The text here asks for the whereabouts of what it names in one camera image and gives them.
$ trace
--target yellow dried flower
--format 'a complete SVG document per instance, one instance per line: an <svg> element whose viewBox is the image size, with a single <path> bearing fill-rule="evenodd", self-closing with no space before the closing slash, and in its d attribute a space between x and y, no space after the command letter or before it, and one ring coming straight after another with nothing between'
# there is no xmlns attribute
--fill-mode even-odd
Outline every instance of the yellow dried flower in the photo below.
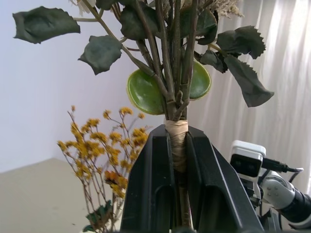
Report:
<svg viewBox="0 0 311 233"><path fill-rule="evenodd" d="M127 179L123 176L118 177L118 185L121 189L125 189L127 187Z"/></svg>
<svg viewBox="0 0 311 233"><path fill-rule="evenodd" d="M144 118L145 118L144 113L139 113L139 114L138 114L138 118L140 118L140 119L144 119Z"/></svg>
<svg viewBox="0 0 311 233"><path fill-rule="evenodd" d="M122 168L127 168L129 166L129 163L126 160L121 160L120 166Z"/></svg>
<svg viewBox="0 0 311 233"><path fill-rule="evenodd" d="M122 135L118 132L112 132L109 135L109 137L112 141L117 141L117 142L120 142L120 140L122 139Z"/></svg>
<svg viewBox="0 0 311 233"><path fill-rule="evenodd" d="M87 121L87 124L91 127L96 127L99 124L100 120L99 119L89 119Z"/></svg>
<svg viewBox="0 0 311 233"><path fill-rule="evenodd" d="M132 115L133 114L133 110L128 108L128 107L123 107L119 110L119 113L122 114L123 116L126 114Z"/></svg>
<svg viewBox="0 0 311 233"><path fill-rule="evenodd" d="M103 117L105 119L109 120L110 119L110 116L109 116L110 113L111 113L110 110L105 110L104 113L103 113Z"/></svg>
<svg viewBox="0 0 311 233"><path fill-rule="evenodd" d="M97 171L98 174L101 174L101 173L103 172L103 168L102 168L102 167L99 167L99 168L97 168L96 171Z"/></svg>
<svg viewBox="0 0 311 233"><path fill-rule="evenodd" d="M82 133L88 133L90 132L90 125L85 124L84 126L81 127L81 132Z"/></svg>
<svg viewBox="0 0 311 233"><path fill-rule="evenodd" d="M106 143L107 142L107 137L105 134L101 133L101 132L95 132L95 133L92 133L90 135L90 138L91 139L98 139L100 141L102 141L103 143Z"/></svg>
<svg viewBox="0 0 311 233"><path fill-rule="evenodd" d="M143 136L143 132L140 129L134 129L132 132L133 137L141 137Z"/></svg>
<svg viewBox="0 0 311 233"><path fill-rule="evenodd" d="M65 143L63 143L62 141L57 141L57 144L62 152L67 150Z"/></svg>
<svg viewBox="0 0 311 233"><path fill-rule="evenodd" d="M83 177L83 171L82 171L82 170L77 170L77 171L76 171L76 176L77 176L78 178L82 178L82 177Z"/></svg>

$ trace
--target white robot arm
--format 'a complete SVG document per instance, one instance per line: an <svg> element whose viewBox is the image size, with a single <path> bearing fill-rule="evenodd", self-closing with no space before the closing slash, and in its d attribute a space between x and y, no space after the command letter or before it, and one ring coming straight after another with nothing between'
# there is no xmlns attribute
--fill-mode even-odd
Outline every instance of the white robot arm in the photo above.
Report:
<svg viewBox="0 0 311 233"><path fill-rule="evenodd" d="M303 169L289 168L267 159L264 147L242 141L233 142L230 164L255 208L261 201L268 203L289 221L292 228L311 229L311 198L277 173Z"/></svg>
<svg viewBox="0 0 311 233"><path fill-rule="evenodd" d="M259 184L262 202L270 204L297 230L311 228L311 198L297 190L277 172L270 171Z"/></svg>

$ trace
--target plant stem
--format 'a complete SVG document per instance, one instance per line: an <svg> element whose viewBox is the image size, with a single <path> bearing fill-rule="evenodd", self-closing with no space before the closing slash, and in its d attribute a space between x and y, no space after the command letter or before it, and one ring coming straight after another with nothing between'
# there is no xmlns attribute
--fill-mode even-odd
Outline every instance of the plant stem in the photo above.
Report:
<svg viewBox="0 0 311 233"><path fill-rule="evenodd" d="M174 35L173 35L173 79L175 93L180 90L180 8L181 0L175 1Z"/></svg>
<svg viewBox="0 0 311 233"><path fill-rule="evenodd" d="M192 81L192 70L193 70L193 51L195 45L195 31L198 22L198 5L199 0L192 1L191 7L191 23L190 23L190 34L188 36L187 48L185 58L183 61L183 70L181 75L181 91L183 92L183 101L189 100L190 97L190 85ZM186 119L186 108L184 109L184 118Z"/></svg>
<svg viewBox="0 0 311 233"><path fill-rule="evenodd" d="M167 105L169 119L172 119L176 111L174 82L173 82L169 46L168 46L168 40L167 40L167 35L166 35L166 27L165 27L164 14L163 14L161 0L155 0L155 10L156 10L158 22L161 28L163 67L164 67L165 79L166 79L166 83L168 87L168 96L166 99L166 105Z"/></svg>
<svg viewBox="0 0 311 233"><path fill-rule="evenodd" d="M97 22L95 18L73 18L77 22Z"/></svg>
<svg viewBox="0 0 311 233"><path fill-rule="evenodd" d="M135 10L136 10L137 15L138 15L143 27L144 27L145 33L146 33L148 41L149 41L151 55L152 55L152 58L154 60L154 65L155 65L155 73L157 74L157 76L162 77L161 66L160 66L161 62L160 62L158 50L156 47L156 40L155 40L154 36L152 35L152 32L149 28L147 21L146 21L145 14L142 10L142 7L140 5L139 0L135 0Z"/></svg>
<svg viewBox="0 0 311 233"><path fill-rule="evenodd" d="M94 15L94 17L97 19L97 21L102 25L102 27L105 29L107 34L111 36L112 38L115 38L115 35L112 33L112 31L108 28L108 26L105 24L105 22L102 20L102 18L98 15L98 13L92 8L92 6L89 4L87 0L82 0L83 3L87 6L87 8L90 10L90 12ZM136 59L131 52L124 46L122 45L122 50L128 55L128 57L131 59L131 61L138 66L139 69L143 70L146 74L149 76L152 76L155 78L158 87L162 93L163 96L167 97L167 89L161 80L161 76L158 76L152 69L150 69L146 64L141 62L140 60Z"/></svg>

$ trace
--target dark green leaf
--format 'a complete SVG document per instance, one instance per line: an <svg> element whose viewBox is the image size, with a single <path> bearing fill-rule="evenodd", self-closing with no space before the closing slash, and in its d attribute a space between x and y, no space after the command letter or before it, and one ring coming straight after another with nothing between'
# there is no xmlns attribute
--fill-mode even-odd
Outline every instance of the dark green leaf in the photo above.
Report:
<svg viewBox="0 0 311 233"><path fill-rule="evenodd" d="M238 28L234 31L219 33L217 45L225 52L249 54L256 59L265 51L263 38L253 26Z"/></svg>
<svg viewBox="0 0 311 233"><path fill-rule="evenodd" d="M213 26L210 26L208 28L208 32L204 35L204 37L198 39L198 44L199 45L208 45L208 44L212 43L216 38L217 28L218 27L216 24Z"/></svg>
<svg viewBox="0 0 311 233"><path fill-rule="evenodd" d="M208 34L210 28L217 24L215 16L208 9L205 9L198 18L196 36ZM180 36L185 38L190 33L191 27L191 7L187 7L180 13Z"/></svg>
<svg viewBox="0 0 311 233"><path fill-rule="evenodd" d="M103 218L106 215L106 209L102 205L96 210L96 214Z"/></svg>
<svg viewBox="0 0 311 233"><path fill-rule="evenodd" d="M111 65L121 57L121 48L122 43L108 35L91 36L78 60L89 64L97 75L110 70Z"/></svg>
<svg viewBox="0 0 311 233"><path fill-rule="evenodd" d="M119 3L121 3L122 5L126 6L126 5L131 5L133 3L135 3L135 0L118 0Z"/></svg>
<svg viewBox="0 0 311 233"><path fill-rule="evenodd" d="M114 3L118 2L118 0L96 0L96 6L99 9L104 9L105 11L109 11Z"/></svg>
<svg viewBox="0 0 311 233"><path fill-rule="evenodd" d="M232 55L225 58L225 63L241 87L248 107L262 105L274 95L274 92L263 87L257 73L247 63L241 62Z"/></svg>
<svg viewBox="0 0 311 233"><path fill-rule="evenodd" d="M227 64L225 63L225 58L224 58L224 56L222 55L221 52L216 52L216 55L217 55L217 57L222 61L223 67L224 67L223 73L225 73L225 72L228 70L228 66L227 66ZM241 56L242 54L241 54L241 53L234 52L234 53L229 53L229 55L232 55L232 56L234 56L235 58L238 58L238 57Z"/></svg>
<svg viewBox="0 0 311 233"><path fill-rule="evenodd" d="M83 228L83 232L95 232L91 225L87 225Z"/></svg>
<svg viewBox="0 0 311 233"><path fill-rule="evenodd" d="M222 61L212 50L207 50L201 57L200 62L204 65L213 66L219 72L225 73L225 68Z"/></svg>
<svg viewBox="0 0 311 233"><path fill-rule="evenodd" d="M107 211L107 210L109 210L110 208L111 208L111 200L108 200L107 202L106 202L106 206L105 206L105 210Z"/></svg>
<svg viewBox="0 0 311 233"><path fill-rule="evenodd" d="M98 216L96 212L87 215L86 218L94 225L96 225L98 223L97 221L100 220L100 216Z"/></svg>
<svg viewBox="0 0 311 233"><path fill-rule="evenodd" d="M34 44L59 35L80 33L80 26L62 9L40 6L28 12L13 14L13 18L16 24L14 38Z"/></svg>
<svg viewBox="0 0 311 233"><path fill-rule="evenodd" d="M156 11L143 2L141 3L141 7L152 34L156 35L159 32ZM142 40L147 38L144 27L133 7L126 6L123 9L121 12L120 23L122 25L121 32L128 39Z"/></svg>

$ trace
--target black cable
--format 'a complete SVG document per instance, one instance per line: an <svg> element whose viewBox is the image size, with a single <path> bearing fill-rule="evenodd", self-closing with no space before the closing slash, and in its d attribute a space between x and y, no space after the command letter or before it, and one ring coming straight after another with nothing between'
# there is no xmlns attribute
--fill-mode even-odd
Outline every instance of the black cable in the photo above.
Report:
<svg viewBox="0 0 311 233"><path fill-rule="evenodd" d="M288 171L292 171L292 170L294 170L295 172L288 180L289 183L293 182L296 176L303 171L303 168L290 168L289 167ZM280 229L282 230L282 218L281 218L280 212L278 213L277 217L278 217L278 223L280 225Z"/></svg>
<svg viewBox="0 0 311 233"><path fill-rule="evenodd" d="M266 170L262 176L258 178L258 185L260 186L263 182L264 178L269 174L270 170ZM262 202L259 204L259 216L262 217Z"/></svg>

